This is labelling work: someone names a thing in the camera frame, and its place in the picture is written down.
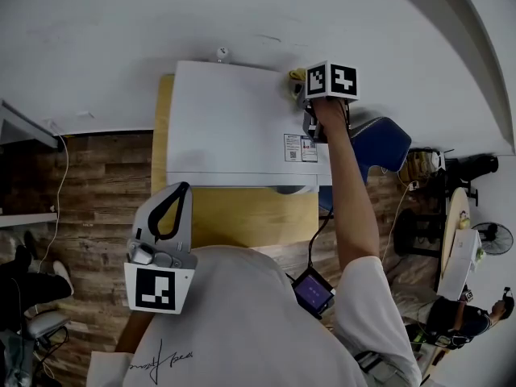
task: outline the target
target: yellow object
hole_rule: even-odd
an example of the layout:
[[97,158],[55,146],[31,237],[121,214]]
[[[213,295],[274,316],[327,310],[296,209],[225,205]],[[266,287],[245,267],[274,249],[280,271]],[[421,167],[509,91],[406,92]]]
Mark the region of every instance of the yellow object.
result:
[[400,180],[406,184],[412,181],[427,181],[431,176],[432,168],[431,152],[411,152],[399,171]]
[[298,68],[290,70],[289,77],[295,81],[306,81],[306,69]]
[[[174,76],[160,80],[152,140],[151,190],[166,186],[166,156]],[[171,219],[160,223],[172,229]],[[311,239],[318,195],[280,195],[269,188],[193,188],[192,248],[226,244],[263,247]]]
[[463,218],[459,222],[459,229],[469,229],[471,226],[471,219]]

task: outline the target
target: hand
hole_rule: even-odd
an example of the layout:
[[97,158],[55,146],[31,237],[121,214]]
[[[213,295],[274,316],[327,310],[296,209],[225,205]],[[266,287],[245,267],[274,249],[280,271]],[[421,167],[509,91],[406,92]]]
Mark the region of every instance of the hand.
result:
[[325,98],[317,98],[313,100],[315,116],[317,120],[324,126],[324,132],[327,136],[338,132],[347,133],[346,118],[344,117],[343,108],[339,105],[338,99],[326,100]]

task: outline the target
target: black handle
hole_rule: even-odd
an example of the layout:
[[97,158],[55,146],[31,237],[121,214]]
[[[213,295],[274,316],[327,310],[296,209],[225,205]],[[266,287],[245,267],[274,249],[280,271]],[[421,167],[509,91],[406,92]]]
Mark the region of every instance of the black handle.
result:
[[[173,191],[170,196],[166,198],[160,205],[154,208],[148,216],[148,229],[156,237],[154,243],[157,243],[159,239],[162,241],[171,239],[177,234],[177,231],[179,231],[179,223],[181,221],[183,204],[185,203],[185,196],[189,187],[190,185],[187,182],[182,182],[179,187]],[[158,222],[165,216],[167,211],[170,209],[170,206],[172,206],[172,204],[177,199],[179,199],[179,202],[177,203],[177,213],[176,218],[174,219],[173,228],[168,234],[161,234],[160,229],[158,228]]]

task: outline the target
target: person sitting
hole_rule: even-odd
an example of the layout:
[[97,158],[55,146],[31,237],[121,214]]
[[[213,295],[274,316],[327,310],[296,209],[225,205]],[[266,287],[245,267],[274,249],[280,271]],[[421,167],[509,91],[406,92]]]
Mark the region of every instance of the person sitting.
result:
[[28,272],[35,249],[30,234],[25,234],[25,245],[16,248],[15,259],[0,265],[0,331],[17,332],[22,323],[22,314],[45,302],[73,295],[73,286],[65,266],[54,261],[55,275]]
[[460,337],[462,344],[508,319],[514,309],[514,299],[507,291],[495,302],[491,313],[467,305],[464,295],[458,301],[450,301],[430,288],[415,285],[393,285],[391,294],[405,323],[417,323],[426,335],[437,338]]

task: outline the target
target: small screen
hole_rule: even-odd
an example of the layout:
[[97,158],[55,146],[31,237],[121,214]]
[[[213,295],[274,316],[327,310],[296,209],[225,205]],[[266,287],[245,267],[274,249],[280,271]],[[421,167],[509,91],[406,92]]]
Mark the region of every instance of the small screen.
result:
[[307,276],[293,290],[317,311],[331,298],[330,291],[319,284],[311,275]]

